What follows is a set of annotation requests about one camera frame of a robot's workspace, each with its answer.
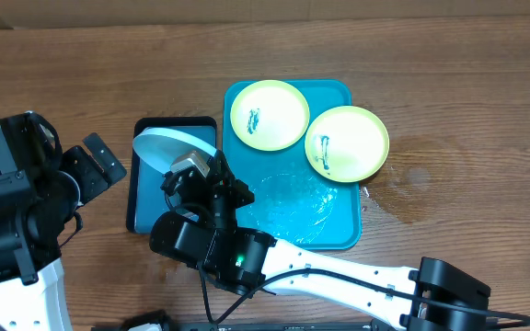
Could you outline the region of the light blue plate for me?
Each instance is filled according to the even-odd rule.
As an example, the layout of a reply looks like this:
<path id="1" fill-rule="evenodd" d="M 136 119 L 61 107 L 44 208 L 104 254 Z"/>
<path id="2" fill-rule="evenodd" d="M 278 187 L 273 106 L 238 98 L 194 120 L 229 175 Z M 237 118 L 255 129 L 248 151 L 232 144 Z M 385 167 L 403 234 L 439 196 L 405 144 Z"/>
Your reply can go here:
<path id="1" fill-rule="evenodd" d="M 147 128 L 132 142 L 136 154 L 154 170 L 165 174 L 172 163 L 191 151 L 204 160 L 215 156 L 217 149 L 207 142 L 183 131 L 169 128 Z"/>

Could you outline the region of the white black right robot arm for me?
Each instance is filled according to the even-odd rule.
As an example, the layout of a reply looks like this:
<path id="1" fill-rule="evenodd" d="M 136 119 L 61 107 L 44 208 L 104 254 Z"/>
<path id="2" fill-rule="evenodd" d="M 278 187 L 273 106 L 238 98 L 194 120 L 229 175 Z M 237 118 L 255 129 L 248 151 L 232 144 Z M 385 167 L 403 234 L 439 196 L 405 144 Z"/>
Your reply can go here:
<path id="1" fill-rule="evenodd" d="M 394 330 L 486 330 L 490 287 L 425 257 L 419 268 L 384 268 L 306 251 L 236 221 L 254 201 L 222 152 L 191 149 L 161 156 L 161 189 L 181 203 L 165 212 L 152 251 L 199 271 L 203 284 L 238 295 L 310 295 L 361 311 Z"/>

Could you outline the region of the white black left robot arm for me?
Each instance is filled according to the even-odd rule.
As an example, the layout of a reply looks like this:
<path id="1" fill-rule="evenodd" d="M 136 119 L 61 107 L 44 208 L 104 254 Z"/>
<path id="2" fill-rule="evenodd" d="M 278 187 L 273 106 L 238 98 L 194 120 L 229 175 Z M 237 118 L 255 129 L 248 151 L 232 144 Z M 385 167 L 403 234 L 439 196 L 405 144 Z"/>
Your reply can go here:
<path id="1" fill-rule="evenodd" d="M 46 154 L 44 134 L 0 127 L 0 330 L 70 330 L 61 243 L 78 208 L 125 177 L 95 133 Z"/>

